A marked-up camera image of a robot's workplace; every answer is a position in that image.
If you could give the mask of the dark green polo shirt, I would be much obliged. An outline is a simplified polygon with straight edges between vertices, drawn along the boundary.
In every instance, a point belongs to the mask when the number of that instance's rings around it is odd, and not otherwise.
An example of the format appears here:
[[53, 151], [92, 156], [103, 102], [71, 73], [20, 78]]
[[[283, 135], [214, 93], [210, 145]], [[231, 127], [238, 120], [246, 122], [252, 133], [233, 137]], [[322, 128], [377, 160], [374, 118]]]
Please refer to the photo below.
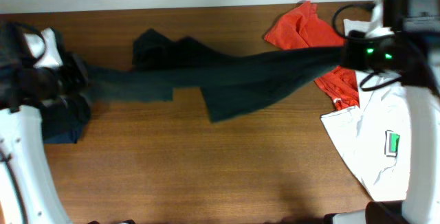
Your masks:
[[174, 89], [197, 87], [210, 121], [222, 122], [286, 98], [334, 69], [341, 53], [341, 47], [312, 47], [238, 57], [149, 29], [133, 43], [130, 71], [95, 65], [87, 71], [101, 100], [171, 101]]

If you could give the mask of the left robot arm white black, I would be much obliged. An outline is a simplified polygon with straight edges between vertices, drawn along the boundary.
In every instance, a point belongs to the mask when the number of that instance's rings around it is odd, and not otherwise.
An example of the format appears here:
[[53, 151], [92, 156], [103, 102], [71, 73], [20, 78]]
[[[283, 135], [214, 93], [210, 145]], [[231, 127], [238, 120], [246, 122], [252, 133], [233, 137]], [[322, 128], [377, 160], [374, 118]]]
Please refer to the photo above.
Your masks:
[[52, 29], [1, 22], [1, 222], [70, 223], [44, 143], [78, 138], [90, 108], [86, 65]]

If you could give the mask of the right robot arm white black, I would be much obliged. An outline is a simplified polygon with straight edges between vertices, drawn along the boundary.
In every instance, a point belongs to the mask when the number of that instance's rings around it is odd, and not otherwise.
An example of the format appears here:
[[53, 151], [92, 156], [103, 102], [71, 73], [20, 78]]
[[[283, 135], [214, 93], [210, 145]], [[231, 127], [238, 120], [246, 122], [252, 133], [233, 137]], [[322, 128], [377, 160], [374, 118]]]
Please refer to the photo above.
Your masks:
[[360, 103], [322, 116], [371, 201], [325, 223], [439, 222], [439, 7], [377, 0], [369, 23], [346, 21], [342, 66]]

